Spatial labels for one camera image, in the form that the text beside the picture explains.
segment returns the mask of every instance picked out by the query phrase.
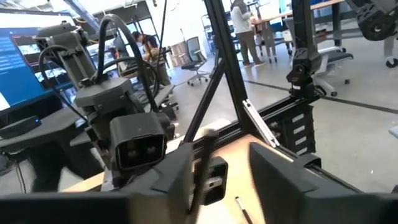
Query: wooden table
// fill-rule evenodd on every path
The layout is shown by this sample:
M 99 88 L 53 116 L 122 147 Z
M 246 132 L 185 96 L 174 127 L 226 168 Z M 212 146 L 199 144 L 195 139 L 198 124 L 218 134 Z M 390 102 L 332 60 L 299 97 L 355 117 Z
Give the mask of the wooden table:
M 328 7 L 331 6 L 331 11 L 332 11 L 332 21 L 333 21 L 333 31 L 338 31 L 341 30 L 341 20 L 340 20 L 340 3 L 344 2 L 345 0 L 329 0 L 325 2 L 321 2 L 318 4 L 314 4 L 311 6 L 311 10 L 316 10 L 316 9 L 321 9 L 323 7 Z M 271 51 L 274 56 L 274 59 L 276 61 L 276 49 L 275 49 L 275 39 L 274 39 L 274 32 L 272 31 L 271 27 L 271 21 L 274 19 L 282 18 L 282 17 L 287 17 L 291 16 L 293 14 L 292 11 L 286 11 L 283 13 L 280 13 L 278 15 L 273 15 L 267 18 L 262 18 L 259 12 L 259 9 L 257 9 L 258 17 L 259 20 L 256 22 L 253 22 L 255 26 L 258 27 L 259 30 L 261 30 L 261 35 L 264 40 L 264 43 L 266 45 L 266 51 L 267 51 L 267 56 L 269 60 L 271 61 Z M 335 40 L 335 46 L 341 46 L 341 39 L 336 39 Z
M 204 128 L 220 129 L 222 126 L 225 126 L 228 123 L 229 121 L 225 119 L 219 119 L 214 123 L 205 126 Z M 202 207 L 200 210 L 198 223 L 247 223 L 244 219 L 242 211 L 235 201 L 236 196 L 241 198 L 242 203 L 245 206 L 253 223 L 265 223 L 249 168 L 248 150 L 250 142 L 258 142 L 269 150 L 274 151 L 281 157 L 292 161 L 279 151 L 276 151 L 270 146 L 266 146 L 263 142 L 252 135 L 247 135 L 236 140 L 235 142 L 232 142 L 231 144 L 228 144 L 227 146 L 220 148 L 214 153 L 214 156 L 221 156 L 229 164 L 226 195 L 222 201 Z M 179 140 L 174 140 L 169 142 L 167 145 L 170 148 L 169 150 L 172 151 L 178 146 L 178 144 Z M 98 174 L 97 176 L 65 189 L 63 192 L 82 192 L 90 190 L 93 187 L 100 185 L 102 181 L 103 174 Z

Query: hair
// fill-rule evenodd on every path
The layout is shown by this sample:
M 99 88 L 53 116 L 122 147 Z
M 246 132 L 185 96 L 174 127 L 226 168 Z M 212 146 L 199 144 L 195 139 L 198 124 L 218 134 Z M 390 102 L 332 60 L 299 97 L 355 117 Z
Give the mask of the hair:
M 131 33 L 131 35 L 137 41 L 138 37 L 141 36 L 141 33 L 138 31 L 134 31 Z

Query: floor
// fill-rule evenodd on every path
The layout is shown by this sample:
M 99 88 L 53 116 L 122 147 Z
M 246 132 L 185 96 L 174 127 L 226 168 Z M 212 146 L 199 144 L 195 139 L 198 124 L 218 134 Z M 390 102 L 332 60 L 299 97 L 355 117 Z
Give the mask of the floor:
M 324 42 L 320 47 L 333 45 Z M 323 168 L 365 192 L 390 192 L 398 184 L 398 139 L 388 129 L 398 125 L 398 68 L 385 66 L 382 42 L 368 42 L 363 38 L 343 41 L 354 60 L 344 63 L 338 73 L 329 79 L 338 91 L 335 100 L 315 102 L 313 116 L 317 142 L 317 155 Z M 241 68 L 246 91 L 259 109 L 288 95 L 285 76 L 290 72 L 289 56 L 284 45 L 277 47 L 278 63 L 261 67 Z M 212 60 L 202 68 L 210 71 Z M 179 84 L 193 74 L 179 69 L 169 71 L 172 82 Z M 345 78 L 351 79 L 344 85 Z M 178 85 L 174 94 L 180 105 L 178 132 L 184 135 L 190 124 L 206 83 Z M 202 124 L 218 118 L 235 120 L 233 104 L 226 80 L 223 79 L 211 102 Z M 21 164 L 26 187 L 33 178 L 28 162 Z M 80 179 L 68 170 L 63 172 L 60 189 Z M 20 192 L 16 172 L 0 177 L 0 194 Z

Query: chair wheel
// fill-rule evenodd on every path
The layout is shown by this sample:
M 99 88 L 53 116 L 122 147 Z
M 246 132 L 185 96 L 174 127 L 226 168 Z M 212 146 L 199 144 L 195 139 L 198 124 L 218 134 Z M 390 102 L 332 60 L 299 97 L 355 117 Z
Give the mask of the chair wheel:
M 316 86 L 315 86 L 315 91 L 316 91 L 317 93 L 319 93 L 319 95 L 321 95 L 321 96 L 326 96 L 326 94 L 327 94 L 327 92 L 325 91 L 325 89 L 322 88 L 322 86 L 320 86 L 320 85 L 316 85 Z
M 386 66 L 389 68 L 395 68 L 398 66 L 398 59 L 394 58 L 392 59 L 393 63 L 391 63 L 389 60 L 386 62 Z

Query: metal bracket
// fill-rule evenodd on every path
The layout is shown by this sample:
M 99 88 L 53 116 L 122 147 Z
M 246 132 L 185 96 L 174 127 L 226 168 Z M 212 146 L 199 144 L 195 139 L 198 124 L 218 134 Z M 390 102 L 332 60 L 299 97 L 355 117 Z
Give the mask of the metal bracket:
M 256 125 L 257 130 L 259 130 L 262 138 L 266 141 L 268 145 L 275 148 L 280 146 L 278 140 L 275 138 L 272 131 L 268 128 L 267 124 L 262 120 L 261 116 L 254 108 L 253 104 L 249 99 L 243 101 L 244 110 L 249 115 L 251 121 Z

